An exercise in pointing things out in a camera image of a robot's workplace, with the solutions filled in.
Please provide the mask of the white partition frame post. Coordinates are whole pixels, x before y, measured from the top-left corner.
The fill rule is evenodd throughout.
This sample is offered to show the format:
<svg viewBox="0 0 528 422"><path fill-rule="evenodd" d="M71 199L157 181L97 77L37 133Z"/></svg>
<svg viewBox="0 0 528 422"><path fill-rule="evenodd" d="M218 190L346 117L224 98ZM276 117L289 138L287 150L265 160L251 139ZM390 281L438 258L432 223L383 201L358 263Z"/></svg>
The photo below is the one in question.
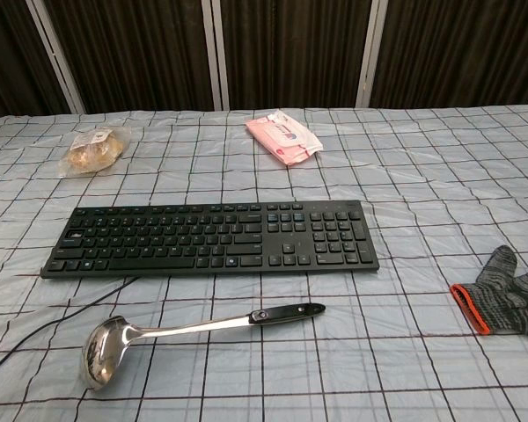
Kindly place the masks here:
<svg viewBox="0 0 528 422"><path fill-rule="evenodd" d="M389 0L371 0L355 108L370 106Z"/></svg>
<svg viewBox="0 0 528 422"><path fill-rule="evenodd" d="M84 102L44 1L25 1L70 111L78 114L86 113Z"/></svg>
<svg viewBox="0 0 528 422"><path fill-rule="evenodd" d="M221 0L201 0L201 6L213 106L216 111L229 111Z"/></svg>

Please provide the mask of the black computer keyboard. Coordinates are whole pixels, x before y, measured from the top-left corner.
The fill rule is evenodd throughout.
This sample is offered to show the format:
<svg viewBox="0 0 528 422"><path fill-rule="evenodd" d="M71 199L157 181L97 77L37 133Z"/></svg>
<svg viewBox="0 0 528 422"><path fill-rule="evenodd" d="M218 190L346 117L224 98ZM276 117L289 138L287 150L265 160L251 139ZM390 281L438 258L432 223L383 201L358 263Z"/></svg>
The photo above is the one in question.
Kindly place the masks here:
<svg viewBox="0 0 528 422"><path fill-rule="evenodd" d="M77 207L44 279L376 271L357 200Z"/></svg>

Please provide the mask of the checked light blue tablecloth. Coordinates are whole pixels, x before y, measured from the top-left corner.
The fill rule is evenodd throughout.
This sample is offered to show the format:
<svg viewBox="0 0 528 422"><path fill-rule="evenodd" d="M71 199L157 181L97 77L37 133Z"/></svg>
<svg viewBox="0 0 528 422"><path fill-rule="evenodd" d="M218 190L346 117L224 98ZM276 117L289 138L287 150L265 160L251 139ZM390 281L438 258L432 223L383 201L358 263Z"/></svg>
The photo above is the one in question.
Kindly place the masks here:
<svg viewBox="0 0 528 422"><path fill-rule="evenodd" d="M479 336L449 288L507 244L528 271L528 105L293 109L323 143L286 168L260 110L0 118L0 422L528 421L528 337ZM80 133L129 127L102 171L61 178ZM43 280L75 207L363 204L376 272ZM170 328L297 303L285 324L137 340L103 389L82 350L122 316Z"/></svg>

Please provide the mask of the grey knit glove orange cuff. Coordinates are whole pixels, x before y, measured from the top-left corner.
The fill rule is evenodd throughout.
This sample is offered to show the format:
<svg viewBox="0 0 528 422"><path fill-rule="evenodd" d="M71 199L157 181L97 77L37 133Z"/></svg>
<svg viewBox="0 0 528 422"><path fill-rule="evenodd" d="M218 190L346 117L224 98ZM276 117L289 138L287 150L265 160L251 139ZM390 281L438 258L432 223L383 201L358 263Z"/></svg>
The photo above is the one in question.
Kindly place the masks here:
<svg viewBox="0 0 528 422"><path fill-rule="evenodd" d="M515 332L528 336L528 273L516 276L517 257L496 248L474 283L450 287L457 304L481 335Z"/></svg>

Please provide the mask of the dark pleated curtain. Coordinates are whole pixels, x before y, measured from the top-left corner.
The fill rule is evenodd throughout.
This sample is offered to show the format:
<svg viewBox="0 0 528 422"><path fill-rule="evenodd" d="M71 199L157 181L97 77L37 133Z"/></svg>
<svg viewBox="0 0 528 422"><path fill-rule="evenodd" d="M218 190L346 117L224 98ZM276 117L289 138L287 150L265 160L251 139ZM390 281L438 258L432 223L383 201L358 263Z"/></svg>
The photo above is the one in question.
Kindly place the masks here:
<svg viewBox="0 0 528 422"><path fill-rule="evenodd" d="M88 113L214 111L201 0L43 0ZM371 0L221 0L230 109L356 104ZM528 104L528 0L389 0L370 106ZM0 0L0 117L70 111Z"/></svg>

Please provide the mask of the bread in clear plastic bag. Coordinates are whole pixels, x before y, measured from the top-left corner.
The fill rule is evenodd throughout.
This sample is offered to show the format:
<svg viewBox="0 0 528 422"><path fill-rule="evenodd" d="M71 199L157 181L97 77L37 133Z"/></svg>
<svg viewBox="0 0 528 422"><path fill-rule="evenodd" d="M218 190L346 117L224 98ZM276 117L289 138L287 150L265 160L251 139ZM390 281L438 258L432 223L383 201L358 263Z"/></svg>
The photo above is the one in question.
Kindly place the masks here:
<svg viewBox="0 0 528 422"><path fill-rule="evenodd" d="M129 127L98 127L78 134L59 162L59 176L104 170L117 161L130 140Z"/></svg>

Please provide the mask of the pink wet wipes pack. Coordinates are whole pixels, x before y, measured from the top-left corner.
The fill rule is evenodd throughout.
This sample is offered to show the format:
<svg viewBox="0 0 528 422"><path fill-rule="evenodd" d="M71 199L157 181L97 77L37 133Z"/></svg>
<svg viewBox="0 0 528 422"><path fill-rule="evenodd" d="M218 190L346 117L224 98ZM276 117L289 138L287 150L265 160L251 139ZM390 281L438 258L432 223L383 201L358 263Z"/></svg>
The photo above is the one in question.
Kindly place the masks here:
<svg viewBox="0 0 528 422"><path fill-rule="evenodd" d="M323 150L313 132L281 110L249 120L246 127L261 146L287 166L299 164Z"/></svg>

